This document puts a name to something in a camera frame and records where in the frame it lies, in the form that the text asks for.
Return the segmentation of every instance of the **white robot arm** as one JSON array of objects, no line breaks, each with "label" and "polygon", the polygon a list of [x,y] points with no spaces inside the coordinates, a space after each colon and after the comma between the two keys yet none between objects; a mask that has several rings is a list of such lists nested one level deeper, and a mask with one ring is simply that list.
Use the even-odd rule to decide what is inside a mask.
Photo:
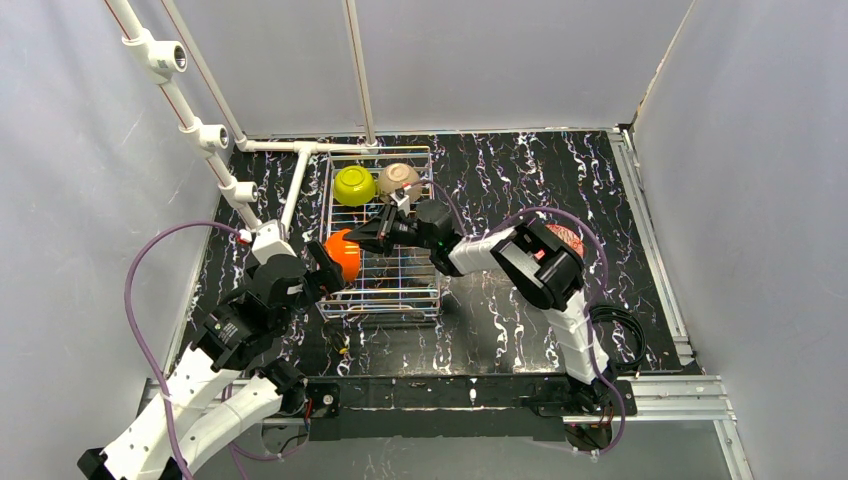
[{"label": "white robot arm", "polygon": [[[582,258],[541,222],[533,220],[482,239],[467,239],[454,231],[444,204],[420,202],[412,218],[393,202],[345,239],[380,254],[391,253],[395,245],[427,248],[436,268],[452,276],[503,270],[522,296],[544,312],[556,332],[566,373],[579,382],[576,388],[583,405],[607,401],[603,385],[609,385],[616,372],[607,368],[609,357],[600,345],[590,342]],[[341,269],[326,250],[316,242],[307,247],[320,267],[316,271],[309,271],[290,249],[260,242],[260,253],[270,254],[261,259],[261,265],[248,269],[247,284],[228,295],[204,321],[168,380],[175,433],[190,472],[248,427],[279,412],[284,395],[298,389],[303,394],[303,374],[277,359],[260,369],[233,398],[201,417],[212,400],[270,348],[274,338],[285,333],[294,311],[343,288]],[[179,478],[161,397],[151,401],[114,442],[87,451],[78,466],[89,479]]]}]

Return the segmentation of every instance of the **pipe joint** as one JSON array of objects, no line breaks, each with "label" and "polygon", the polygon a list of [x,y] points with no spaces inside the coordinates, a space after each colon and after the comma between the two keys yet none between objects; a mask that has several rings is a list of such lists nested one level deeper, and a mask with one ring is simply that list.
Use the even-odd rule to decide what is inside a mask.
[{"label": "pipe joint", "polygon": [[232,182],[227,186],[220,185],[221,195],[234,209],[239,209],[259,199],[259,187],[255,182]]},{"label": "pipe joint", "polygon": [[180,42],[155,40],[146,28],[141,30],[137,38],[124,38],[123,42],[157,85],[169,81],[174,73],[186,70],[188,59]]},{"label": "pipe joint", "polygon": [[208,158],[218,149],[225,150],[230,145],[227,127],[220,124],[204,125],[197,117],[194,117],[190,127],[180,127],[180,131],[189,136],[191,145],[203,158]]}]

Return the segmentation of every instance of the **wire basket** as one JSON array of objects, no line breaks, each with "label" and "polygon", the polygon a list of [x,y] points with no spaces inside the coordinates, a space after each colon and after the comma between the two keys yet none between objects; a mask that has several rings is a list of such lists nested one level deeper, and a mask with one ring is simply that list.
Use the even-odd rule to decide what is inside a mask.
[{"label": "wire basket", "polygon": [[[321,241],[339,230],[362,225],[383,206],[379,197],[359,207],[337,203],[333,198],[333,183],[338,170],[359,165],[376,177],[392,163],[405,163],[422,179],[433,178],[429,147],[379,147],[378,152],[373,155],[329,154],[319,232]],[[433,198],[429,184],[422,185],[421,198]],[[348,288],[319,302],[318,308],[325,318],[365,314],[434,317],[441,307],[440,277],[428,256],[427,250],[418,247],[395,247],[387,257],[363,250],[358,278]]]}]

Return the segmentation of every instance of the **black marbled surface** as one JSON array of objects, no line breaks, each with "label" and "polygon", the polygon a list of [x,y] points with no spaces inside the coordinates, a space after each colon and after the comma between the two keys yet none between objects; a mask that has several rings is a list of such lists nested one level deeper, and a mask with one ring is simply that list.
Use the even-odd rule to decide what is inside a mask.
[{"label": "black marbled surface", "polygon": [[[431,147],[435,181],[456,200],[471,234],[482,234],[529,206],[553,206],[582,218],[601,238],[610,261],[607,300],[632,309],[645,329],[648,355],[643,370],[680,369],[605,132],[449,134],[384,137],[381,142]],[[295,162],[294,154],[234,154],[230,162],[234,175],[259,185],[255,207],[260,219],[282,214]],[[318,239],[326,163],[326,157],[315,156],[306,171],[291,235],[295,250],[305,252],[305,242]],[[216,220],[239,225],[223,199]],[[247,260],[246,248],[213,235],[183,347],[195,322],[237,285]],[[599,262],[591,248],[586,262],[587,285],[598,288],[591,273],[598,271]],[[504,274],[445,278],[442,286],[443,313],[435,324],[415,326],[410,319],[398,318],[389,327],[383,320],[353,318],[342,324],[350,352],[340,355],[323,338],[323,319],[312,310],[296,320],[263,360],[283,355],[306,375],[329,376],[564,371],[547,321],[526,305]],[[611,356],[632,358],[623,331],[609,325],[598,331]]]}]

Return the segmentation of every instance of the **white wall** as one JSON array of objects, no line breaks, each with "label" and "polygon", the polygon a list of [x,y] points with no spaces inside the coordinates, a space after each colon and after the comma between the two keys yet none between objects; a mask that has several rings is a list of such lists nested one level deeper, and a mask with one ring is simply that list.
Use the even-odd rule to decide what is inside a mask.
[{"label": "white wall", "polygon": [[364,132],[342,0],[180,0],[242,130]]},{"label": "white wall", "polygon": [[[148,377],[123,312],[130,260],[160,229],[210,218],[218,193],[102,2],[0,2],[0,105],[0,476],[77,478]],[[163,242],[139,272],[160,359],[204,234]]]},{"label": "white wall", "polygon": [[[633,119],[691,0],[359,0],[381,131]],[[252,135],[363,132],[343,0],[181,0]]]},{"label": "white wall", "polygon": [[696,4],[636,123],[666,266],[754,475],[845,478],[848,4]]},{"label": "white wall", "polygon": [[378,130],[628,123],[691,0],[359,0]]}]

